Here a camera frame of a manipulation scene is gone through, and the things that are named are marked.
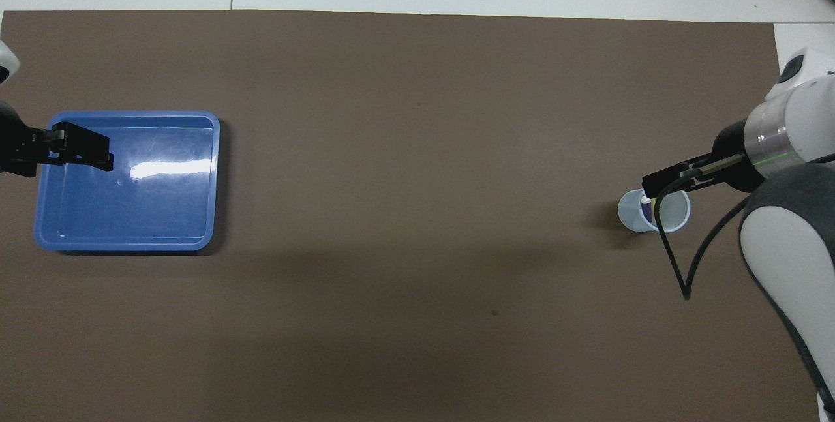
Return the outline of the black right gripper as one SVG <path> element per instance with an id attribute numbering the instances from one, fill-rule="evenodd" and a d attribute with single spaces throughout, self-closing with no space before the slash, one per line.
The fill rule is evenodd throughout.
<path id="1" fill-rule="evenodd" d="M 642 178 L 645 196 L 656 199 L 666 187 L 679 179 L 686 179 L 686 182 L 671 192 L 704 189 L 716 179 L 737 191 L 753 193 L 765 178 L 748 158 L 744 144 L 745 125 L 745 121 L 737 121 L 719 131 L 710 154 L 645 175 Z"/>

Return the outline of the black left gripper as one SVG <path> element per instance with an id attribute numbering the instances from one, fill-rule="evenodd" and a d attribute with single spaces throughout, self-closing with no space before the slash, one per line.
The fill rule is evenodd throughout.
<path id="1" fill-rule="evenodd" d="M 50 131 L 25 125 L 10 104 L 1 102 L 2 172 L 34 178 L 39 164 L 80 164 L 112 172 L 114 155 L 107 136 L 71 122 L 52 127 L 50 150 Z"/>

